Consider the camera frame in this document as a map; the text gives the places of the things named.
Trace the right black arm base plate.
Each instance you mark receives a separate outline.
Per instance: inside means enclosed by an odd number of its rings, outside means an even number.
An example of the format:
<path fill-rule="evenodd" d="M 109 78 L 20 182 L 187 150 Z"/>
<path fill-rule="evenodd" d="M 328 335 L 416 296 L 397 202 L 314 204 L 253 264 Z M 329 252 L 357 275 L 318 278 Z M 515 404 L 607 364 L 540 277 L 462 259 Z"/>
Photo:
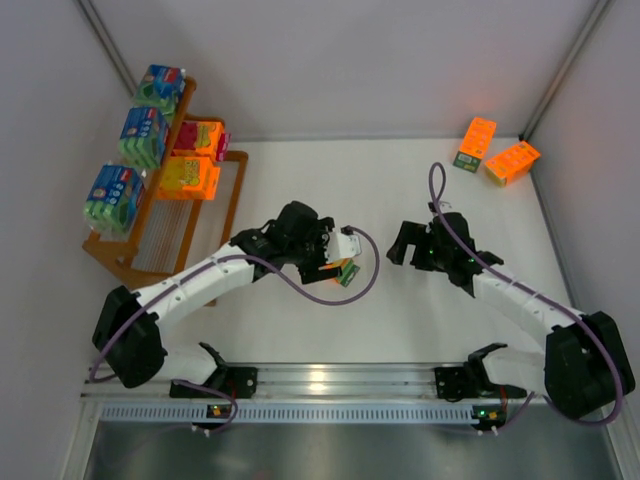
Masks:
<path fill-rule="evenodd" d="M 437 397 L 450 402 L 463 399 L 524 399 L 528 393 L 519 387 L 491 383 L 468 366 L 434 369 Z"/>

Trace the orange green box yellow sponge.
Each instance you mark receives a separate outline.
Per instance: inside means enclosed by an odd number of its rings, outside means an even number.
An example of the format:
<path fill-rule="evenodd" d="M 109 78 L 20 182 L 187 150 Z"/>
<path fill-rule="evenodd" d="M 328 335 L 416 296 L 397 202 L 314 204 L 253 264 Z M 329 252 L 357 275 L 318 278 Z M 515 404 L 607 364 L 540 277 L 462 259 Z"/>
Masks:
<path fill-rule="evenodd" d="M 340 269 L 340 274 L 332 277 L 331 281 L 344 288 L 347 288 L 350 285 L 360 270 L 360 267 L 355 264 L 352 258 L 340 259 L 329 265 L 321 267 L 321 270 L 331 270 L 336 268 Z"/>

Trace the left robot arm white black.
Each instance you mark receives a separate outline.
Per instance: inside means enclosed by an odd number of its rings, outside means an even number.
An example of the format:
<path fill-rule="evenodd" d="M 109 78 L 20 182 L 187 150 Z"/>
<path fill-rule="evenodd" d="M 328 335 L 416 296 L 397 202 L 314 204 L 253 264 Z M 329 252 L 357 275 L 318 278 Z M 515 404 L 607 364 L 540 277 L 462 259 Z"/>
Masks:
<path fill-rule="evenodd" d="M 361 252 L 353 230 L 335 228 L 299 202 L 260 228 L 246 229 L 196 265 L 156 284 L 112 290 L 92 341 L 101 362 L 129 389 L 151 380 L 182 380 L 209 388 L 223 381 L 227 366 L 210 345 L 173 347 L 169 337 L 190 314 L 218 297 L 251 285 L 286 265 L 302 284 L 339 276 L 340 261 Z"/>

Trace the pink scrubber sponge box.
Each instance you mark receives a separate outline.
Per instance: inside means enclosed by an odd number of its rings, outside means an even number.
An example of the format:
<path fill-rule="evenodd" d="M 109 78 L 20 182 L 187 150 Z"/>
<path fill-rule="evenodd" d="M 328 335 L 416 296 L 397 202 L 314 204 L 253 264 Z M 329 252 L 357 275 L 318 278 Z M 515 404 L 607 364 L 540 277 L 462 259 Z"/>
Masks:
<path fill-rule="evenodd" d="M 182 123 L 173 156 L 205 157 L 222 162 L 226 156 L 231 135 L 220 121 L 185 121 Z"/>

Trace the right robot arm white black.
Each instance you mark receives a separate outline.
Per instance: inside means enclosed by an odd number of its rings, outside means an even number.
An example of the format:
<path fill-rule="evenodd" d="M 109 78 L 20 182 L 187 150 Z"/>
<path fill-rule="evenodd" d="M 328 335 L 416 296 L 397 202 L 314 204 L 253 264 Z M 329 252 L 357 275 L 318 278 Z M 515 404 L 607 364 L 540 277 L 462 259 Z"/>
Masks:
<path fill-rule="evenodd" d="M 565 307 L 513 279 L 503 259 L 476 249 L 461 213 L 435 215 L 427 224 L 403 221 L 386 256 L 395 265 L 445 274 L 536 343 L 534 352 L 497 342 L 469 354 L 464 368 L 478 395 L 515 387 L 545 396 L 564 416 L 580 420 L 635 390 L 615 320 Z"/>

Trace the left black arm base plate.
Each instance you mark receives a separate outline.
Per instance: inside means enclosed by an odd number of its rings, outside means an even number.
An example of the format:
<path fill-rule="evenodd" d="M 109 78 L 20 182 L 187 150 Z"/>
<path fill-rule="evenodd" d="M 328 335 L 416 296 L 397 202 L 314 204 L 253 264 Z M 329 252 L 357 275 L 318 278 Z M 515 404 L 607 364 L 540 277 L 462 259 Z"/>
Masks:
<path fill-rule="evenodd" d="M 256 392 L 258 369 L 255 367 L 219 367 L 204 387 L 219 391 L 234 399 L 250 399 Z M 217 394 L 203 392 L 173 382 L 169 390 L 171 398 L 219 398 Z"/>

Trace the blue green sponge pack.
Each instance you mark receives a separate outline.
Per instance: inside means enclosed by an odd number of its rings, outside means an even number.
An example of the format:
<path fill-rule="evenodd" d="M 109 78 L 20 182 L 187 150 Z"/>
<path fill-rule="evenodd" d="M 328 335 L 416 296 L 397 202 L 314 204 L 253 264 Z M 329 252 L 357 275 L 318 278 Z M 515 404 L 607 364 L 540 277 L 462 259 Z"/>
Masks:
<path fill-rule="evenodd" d="M 151 64 L 139 82 L 133 104 L 157 108 L 163 116 L 172 118 L 186 86 L 186 70 Z"/>
<path fill-rule="evenodd" d="M 156 107 L 132 107 L 127 114 L 118 151 L 129 165 L 159 169 L 165 155 L 168 124 Z"/>
<path fill-rule="evenodd" d="M 144 181 L 134 168 L 103 165 L 85 201 L 84 218 L 99 233 L 125 235 L 134 224 L 145 192 Z"/>

